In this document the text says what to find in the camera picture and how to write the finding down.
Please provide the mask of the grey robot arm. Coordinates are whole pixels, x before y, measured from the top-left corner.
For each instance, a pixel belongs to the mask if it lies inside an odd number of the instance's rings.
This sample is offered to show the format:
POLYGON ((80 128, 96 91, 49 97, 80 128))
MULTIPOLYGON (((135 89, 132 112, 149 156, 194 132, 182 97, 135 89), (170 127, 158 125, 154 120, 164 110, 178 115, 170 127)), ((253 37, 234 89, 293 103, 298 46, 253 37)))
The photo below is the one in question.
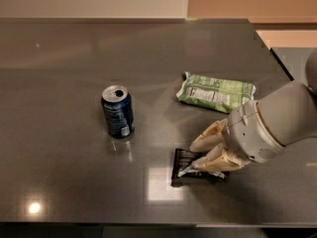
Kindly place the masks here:
POLYGON ((288 82, 260 100, 250 100, 211 124, 190 145, 205 155, 192 166, 212 175, 265 163, 292 143, 314 137, 317 126, 317 53, 305 65, 307 82, 288 82))

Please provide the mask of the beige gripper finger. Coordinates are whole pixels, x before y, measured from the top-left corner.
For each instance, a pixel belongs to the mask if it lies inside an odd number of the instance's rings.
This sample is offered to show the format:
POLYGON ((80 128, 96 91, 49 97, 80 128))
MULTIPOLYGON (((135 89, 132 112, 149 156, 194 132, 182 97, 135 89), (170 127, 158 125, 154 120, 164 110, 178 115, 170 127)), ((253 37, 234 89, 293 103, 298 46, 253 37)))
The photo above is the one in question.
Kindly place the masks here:
POLYGON ((221 173, 240 170, 250 163, 249 158, 241 156, 220 143, 209 151, 205 157, 194 161, 192 165, 201 172, 221 173))
POLYGON ((226 144, 226 120, 217 120, 205 129, 190 145, 191 152, 208 152, 219 144, 226 144))

